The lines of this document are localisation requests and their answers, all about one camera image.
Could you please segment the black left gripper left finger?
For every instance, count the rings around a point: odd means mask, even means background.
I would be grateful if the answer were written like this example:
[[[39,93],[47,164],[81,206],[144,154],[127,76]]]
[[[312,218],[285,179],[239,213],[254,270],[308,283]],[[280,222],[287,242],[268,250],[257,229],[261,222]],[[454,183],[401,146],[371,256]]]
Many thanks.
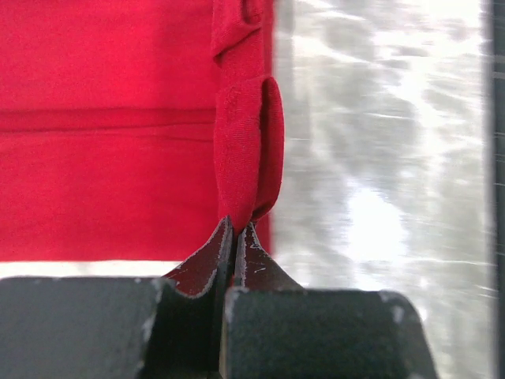
[[[1,282],[4,378],[216,378],[233,228],[164,277]]]

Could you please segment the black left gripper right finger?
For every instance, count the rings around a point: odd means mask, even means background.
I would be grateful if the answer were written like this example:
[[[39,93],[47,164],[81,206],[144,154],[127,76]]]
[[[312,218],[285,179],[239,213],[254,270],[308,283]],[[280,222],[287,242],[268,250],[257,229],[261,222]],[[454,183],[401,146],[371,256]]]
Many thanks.
[[[225,378],[434,378],[418,312],[394,291],[306,289],[238,238],[223,314]]]

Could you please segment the red t shirt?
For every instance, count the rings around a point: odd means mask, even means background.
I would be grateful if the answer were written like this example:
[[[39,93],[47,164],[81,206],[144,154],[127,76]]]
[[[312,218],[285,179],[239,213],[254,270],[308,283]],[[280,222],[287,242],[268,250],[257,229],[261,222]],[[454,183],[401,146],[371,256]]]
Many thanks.
[[[269,246],[284,125],[270,1],[4,1],[1,259]]]

